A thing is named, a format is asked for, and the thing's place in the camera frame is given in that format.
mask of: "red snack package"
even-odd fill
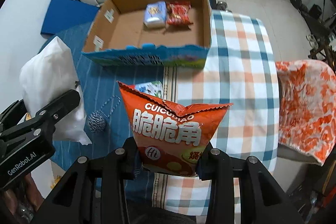
[[[184,107],[118,83],[143,167],[195,176],[199,157],[232,104]]]
[[[192,24],[188,17],[188,12],[191,8],[190,1],[175,1],[167,3],[169,25],[188,25]]]

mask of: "plaid tablecloth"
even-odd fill
[[[256,156],[274,171],[278,147],[279,90],[272,48],[263,23],[214,10],[212,44],[204,70],[165,68],[164,96],[182,105],[233,103],[211,140],[228,155]],[[156,174],[153,206],[206,215],[210,182]],[[235,179],[235,220],[240,223]]]

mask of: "screw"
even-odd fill
[[[78,161],[80,164],[83,164],[83,163],[86,162],[86,160],[87,160],[86,157],[79,157],[77,161]]]
[[[213,155],[219,155],[219,153],[221,152],[218,148],[213,148],[210,150],[211,154]]]
[[[40,128],[38,128],[37,130],[35,130],[34,131],[34,136],[37,136],[37,135],[39,135],[41,133],[41,129]]]
[[[123,153],[125,153],[125,149],[123,149],[123,148],[117,148],[117,149],[115,150],[115,153],[116,153],[117,155],[122,155]]]
[[[258,159],[255,156],[250,156],[249,157],[249,162],[252,164],[255,164],[258,162]]]

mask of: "open cardboard box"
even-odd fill
[[[209,0],[190,0],[192,25],[148,29],[147,4],[178,0],[106,0],[82,53],[103,65],[164,65],[203,68],[211,42]]]

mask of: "sticker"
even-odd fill
[[[161,156],[160,150],[153,146],[147,147],[145,150],[145,154],[151,160],[158,160]]]
[[[99,52],[100,49],[103,48],[104,40],[102,40],[99,37],[95,36],[94,40],[93,40],[93,43],[96,45],[95,48],[94,48],[94,51],[95,52]]]
[[[134,85],[134,89],[163,99],[163,87],[160,81],[152,81]]]
[[[107,10],[107,11],[105,12],[105,17],[107,18],[107,20],[108,20],[110,23],[112,23],[112,21],[114,20],[113,14],[114,14],[114,10],[113,10],[113,9]]]

